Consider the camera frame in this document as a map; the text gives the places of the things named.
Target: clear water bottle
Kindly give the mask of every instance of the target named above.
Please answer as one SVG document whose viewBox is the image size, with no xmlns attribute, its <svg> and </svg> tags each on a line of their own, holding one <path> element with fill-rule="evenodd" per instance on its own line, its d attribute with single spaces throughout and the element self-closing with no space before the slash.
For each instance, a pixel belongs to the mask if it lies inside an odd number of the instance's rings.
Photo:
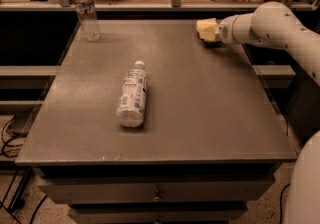
<svg viewBox="0 0 320 224">
<path fill-rule="evenodd" d="M 100 38 L 100 27 L 97 19 L 94 0 L 73 0 L 85 38 L 96 41 Z"/>
<path fill-rule="evenodd" d="M 124 79 L 118 102 L 117 119 L 126 127 L 143 123 L 147 96 L 147 72 L 143 61 L 137 61 Z"/>
</svg>

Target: sponge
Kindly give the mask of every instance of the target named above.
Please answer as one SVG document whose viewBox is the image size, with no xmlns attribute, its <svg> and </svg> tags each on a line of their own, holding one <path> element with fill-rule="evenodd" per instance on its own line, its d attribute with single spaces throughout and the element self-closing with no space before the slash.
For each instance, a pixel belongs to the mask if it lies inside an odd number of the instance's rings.
<svg viewBox="0 0 320 224">
<path fill-rule="evenodd" d="M 197 32 L 199 33 L 199 37 L 205 42 L 219 41 L 219 24 L 216 18 L 198 20 Z"/>
</svg>

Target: cabinet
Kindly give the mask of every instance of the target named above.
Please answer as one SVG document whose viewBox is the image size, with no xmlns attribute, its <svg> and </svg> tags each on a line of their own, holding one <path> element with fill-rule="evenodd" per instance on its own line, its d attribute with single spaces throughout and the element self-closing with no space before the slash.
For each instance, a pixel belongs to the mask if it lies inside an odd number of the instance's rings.
<svg viewBox="0 0 320 224">
<path fill-rule="evenodd" d="M 77 223 L 239 217 L 296 158 L 242 46 L 207 48 L 195 20 L 99 22 L 101 40 L 74 37 L 17 164 Z M 137 59 L 146 116 L 126 129 L 115 111 Z"/>
</svg>

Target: black wire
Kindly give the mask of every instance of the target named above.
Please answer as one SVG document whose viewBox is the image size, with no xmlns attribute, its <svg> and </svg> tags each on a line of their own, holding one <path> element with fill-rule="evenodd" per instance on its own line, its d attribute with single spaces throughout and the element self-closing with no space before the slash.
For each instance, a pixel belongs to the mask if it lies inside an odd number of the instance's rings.
<svg viewBox="0 0 320 224">
<path fill-rule="evenodd" d="M 12 218 L 14 218 L 16 222 L 18 222 L 18 224 L 22 224 L 22 223 L 20 222 L 20 220 L 17 219 L 16 216 L 14 216 L 11 212 L 9 212 L 9 210 L 3 205 L 2 202 L 0 202 L 0 204 L 2 205 L 2 208 L 3 208 Z"/>
<path fill-rule="evenodd" d="M 9 143 L 10 142 L 12 142 L 12 141 L 14 141 L 14 140 L 16 140 L 16 139 L 19 139 L 19 136 L 15 136 L 15 137 L 12 137 L 12 138 L 10 138 L 10 139 L 8 139 L 4 144 L 3 144 L 3 146 L 2 146 L 2 148 L 1 148 L 1 153 L 0 153 L 0 155 L 3 155 L 3 156 L 5 156 L 5 157 L 7 157 L 7 158 L 14 158 L 14 157 L 17 157 L 18 156 L 18 153 L 19 153 L 19 151 L 20 151 L 20 148 L 15 148 L 15 149 L 11 149 L 11 150 L 7 150 L 7 151 L 5 151 L 5 149 L 6 149 L 6 147 L 9 147 L 9 146 L 11 146 L 11 147 L 21 147 L 23 144 L 18 144 L 18 145 L 15 145 L 15 146 L 13 146 L 13 145 L 9 145 Z"/>
<path fill-rule="evenodd" d="M 3 126 L 2 131 L 1 131 L 1 139 L 2 139 L 2 142 L 3 142 L 3 146 L 2 146 L 2 148 L 1 148 L 0 156 L 3 155 L 3 156 L 5 156 L 5 157 L 7 157 L 7 158 L 15 158 L 15 157 L 18 156 L 19 151 L 20 151 L 21 148 L 17 148 L 17 147 L 21 147 L 21 146 L 23 146 L 23 144 L 10 145 L 9 143 L 10 143 L 11 141 L 15 140 L 15 139 L 18 139 L 18 136 L 11 137 L 9 140 L 5 141 L 5 140 L 4 140 L 4 131 L 5 131 L 6 127 L 7 127 L 12 121 L 14 121 L 15 119 L 17 119 L 17 118 L 18 118 L 19 116 L 21 116 L 22 114 L 24 114 L 24 113 L 26 113 L 26 112 L 34 109 L 35 107 L 36 107 L 36 106 L 33 106 L 33 107 L 28 108 L 27 110 L 19 113 L 18 115 L 15 115 L 15 116 L 14 116 L 13 118 L 11 118 L 8 122 L 6 122 L 6 124 Z M 11 149 L 11 150 L 5 151 L 6 147 L 11 147 L 11 148 L 14 147 L 15 149 Z"/>
<path fill-rule="evenodd" d="M 19 172 L 19 170 L 16 170 L 16 171 L 15 171 L 15 173 L 14 173 L 14 175 L 13 175 L 13 177 L 12 177 L 12 180 L 11 180 L 11 182 L 10 182 L 10 185 L 9 185 L 9 187 L 8 187 L 8 189 L 7 189 L 4 197 L 2 198 L 2 201 L 1 201 L 2 203 L 1 203 L 1 205 L 0 205 L 0 210 L 1 210 L 4 202 L 5 202 L 6 199 L 7 199 L 7 196 L 8 196 L 8 194 L 9 194 L 10 190 L 11 190 L 11 187 L 12 187 L 12 185 L 13 185 L 14 180 L 16 179 L 16 177 L 17 177 L 17 175 L 18 175 L 18 172 Z"/>
<path fill-rule="evenodd" d="M 281 194 L 280 194 L 280 221 L 279 224 L 282 224 L 282 200 L 283 200 L 283 193 L 290 186 L 290 183 L 283 187 Z"/>
<path fill-rule="evenodd" d="M 48 198 L 48 196 L 44 196 L 44 197 L 42 198 L 42 200 L 41 200 L 40 203 L 38 204 L 37 208 L 34 210 L 29 224 L 32 224 L 32 223 L 33 223 L 33 220 L 34 220 L 34 218 L 36 217 L 36 214 L 37 214 L 39 208 L 41 207 L 41 205 L 43 204 L 43 202 L 44 202 L 47 198 Z"/>
<path fill-rule="evenodd" d="M 11 118 L 8 122 L 6 122 L 6 124 L 5 124 L 5 125 L 3 126 L 3 128 L 2 128 L 1 139 L 2 139 L 3 144 L 5 143 L 4 136 L 3 136 L 4 130 L 6 129 L 6 127 L 7 127 L 13 120 L 14 120 L 14 117 Z"/>
</svg>

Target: gray table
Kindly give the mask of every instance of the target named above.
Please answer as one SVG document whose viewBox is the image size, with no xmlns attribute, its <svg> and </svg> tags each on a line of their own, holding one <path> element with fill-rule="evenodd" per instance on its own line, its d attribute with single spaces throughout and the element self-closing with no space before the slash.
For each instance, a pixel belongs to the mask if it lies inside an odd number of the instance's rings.
<svg viewBox="0 0 320 224">
<path fill-rule="evenodd" d="M 137 168 L 138 176 L 139 166 L 162 166 L 163 176 L 163 166 L 272 163 L 274 170 L 283 161 L 294 160 L 296 154 L 242 46 L 206 48 L 195 22 L 101 21 L 102 38 L 95 43 L 86 42 L 79 31 L 17 164 L 39 167 L 52 182 L 43 187 L 57 188 L 69 184 L 77 166 L 82 176 L 74 178 L 86 186 L 97 184 L 83 180 L 95 178 L 92 166 L 107 172 L 110 166 L 130 166 Z M 127 129 L 118 124 L 115 112 L 123 78 L 136 60 L 145 62 L 149 75 L 146 116 L 143 127 Z M 102 176 L 100 185 L 108 183 L 108 175 Z M 96 203 L 109 203 L 104 200 Z"/>
</svg>

